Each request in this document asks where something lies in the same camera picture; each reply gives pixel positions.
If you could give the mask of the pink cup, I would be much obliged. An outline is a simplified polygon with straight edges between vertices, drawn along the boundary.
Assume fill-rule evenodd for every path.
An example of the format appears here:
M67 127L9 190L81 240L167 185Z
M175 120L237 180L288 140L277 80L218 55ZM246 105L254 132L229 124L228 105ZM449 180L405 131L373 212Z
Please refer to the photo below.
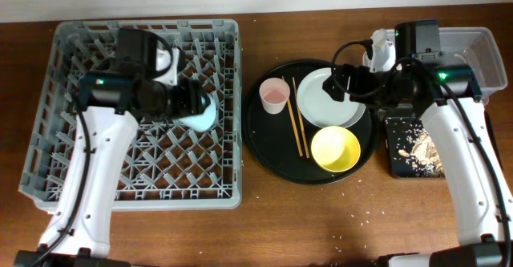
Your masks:
M280 113L290 96L289 85L280 78L266 79L259 88L262 107L271 115Z

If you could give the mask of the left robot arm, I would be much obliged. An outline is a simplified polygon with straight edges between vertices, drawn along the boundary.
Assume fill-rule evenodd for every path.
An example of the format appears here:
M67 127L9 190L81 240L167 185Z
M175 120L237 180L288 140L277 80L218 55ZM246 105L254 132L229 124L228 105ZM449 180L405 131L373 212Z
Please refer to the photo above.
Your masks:
M92 67L72 95L78 122L57 210L36 251L18 251L16 266L124 266L109 258L115 191L142 119L216 117L212 97L195 79L180 79L185 53L147 30L121 28L115 53Z

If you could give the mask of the grey plate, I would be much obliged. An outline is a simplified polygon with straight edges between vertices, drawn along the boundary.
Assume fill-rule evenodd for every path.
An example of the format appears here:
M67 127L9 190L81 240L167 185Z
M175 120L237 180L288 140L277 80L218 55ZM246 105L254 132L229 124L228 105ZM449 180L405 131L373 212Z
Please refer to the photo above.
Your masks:
M301 114L317 127L351 127L364 115L366 106L350 101L347 94L342 102L333 100L322 89L330 75L329 67L307 74L297 90L297 105Z

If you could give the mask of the yellow bowl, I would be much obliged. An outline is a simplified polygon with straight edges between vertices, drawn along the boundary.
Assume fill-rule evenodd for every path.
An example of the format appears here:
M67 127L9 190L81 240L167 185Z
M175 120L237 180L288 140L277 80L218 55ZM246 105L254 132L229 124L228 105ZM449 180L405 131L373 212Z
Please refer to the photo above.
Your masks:
M349 129L324 127L318 131L310 144L310 151L318 166L327 172L347 172L360 159L361 145Z

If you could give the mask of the blue cup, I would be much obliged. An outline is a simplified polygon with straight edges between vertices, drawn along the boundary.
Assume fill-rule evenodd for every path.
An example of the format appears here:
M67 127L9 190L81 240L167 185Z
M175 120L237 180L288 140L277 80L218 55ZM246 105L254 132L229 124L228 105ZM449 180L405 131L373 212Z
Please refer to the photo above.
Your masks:
M205 132L217 121L217 105L214 98L208 95L209 105L201 115L193 115L182 119L174 119L173 123L193 131Z

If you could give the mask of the food scraps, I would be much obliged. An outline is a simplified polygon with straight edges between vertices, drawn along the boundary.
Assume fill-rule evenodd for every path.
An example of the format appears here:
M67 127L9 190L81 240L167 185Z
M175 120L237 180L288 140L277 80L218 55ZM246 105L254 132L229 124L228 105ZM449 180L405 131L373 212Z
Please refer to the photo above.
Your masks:
M444 177L442 161L432 139L424 128L406 131L394 154L400 177Z

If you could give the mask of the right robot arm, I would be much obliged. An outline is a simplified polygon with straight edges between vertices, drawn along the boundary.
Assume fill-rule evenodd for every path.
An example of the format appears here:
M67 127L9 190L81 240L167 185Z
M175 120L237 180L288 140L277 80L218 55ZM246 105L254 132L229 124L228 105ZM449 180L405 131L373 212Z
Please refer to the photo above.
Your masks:
M453 200L459 245L431 254L379 257L380 266L510 266L512 195L490 139L483 94L473 69L449 65L435 20L394 28L395 53L386 35L359 43L368 67L332 61L323 84L329 96L392 109L409 103L422 121L442 162Z

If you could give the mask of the wooden chopstick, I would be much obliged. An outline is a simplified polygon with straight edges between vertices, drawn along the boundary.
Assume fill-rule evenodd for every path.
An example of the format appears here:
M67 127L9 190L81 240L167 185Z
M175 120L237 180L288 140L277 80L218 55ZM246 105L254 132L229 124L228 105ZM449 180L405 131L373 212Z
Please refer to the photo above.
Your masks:
M297 94L297 85L296 85L296 80L295 80L294 77L293 77L293 90L294 90L294 96L295 96L296 106L297 106L297 114L298 114L300 129L301 129L301 138L303 140L304 148L305 148L305 156L306 156L307 159L309 159L310 158L309 147L308 147L308 142L307 142L306 135L305 135L305 128L304 128L304 123L303 123L303 117L302 117L301 110L300 110L300 107L299 107L299 100L298 100L299 97L298 97L298 94Z
M288 107L288 110L289 110L289 117L290 117L290 120L291 120L291 124L292 124L292 128L293 128L293 134L294 134L294 137L295 137L295 141L296 141L296 145L297 145L297 150L298 150L299 156L303 157L304 152L302 151L302 148L301 148L301 141L300 141L299 134L298 134L298 131L297 131L296 120L295 120L295 116L293 114L292 104L291 104L291 100L290 100L290 94L291 94L290 93L290 87L287 84L287 82L285 81L285 77L284 76L282 76L281 79L284 81L286 87L289 90L289 97L287 98L287 107Z

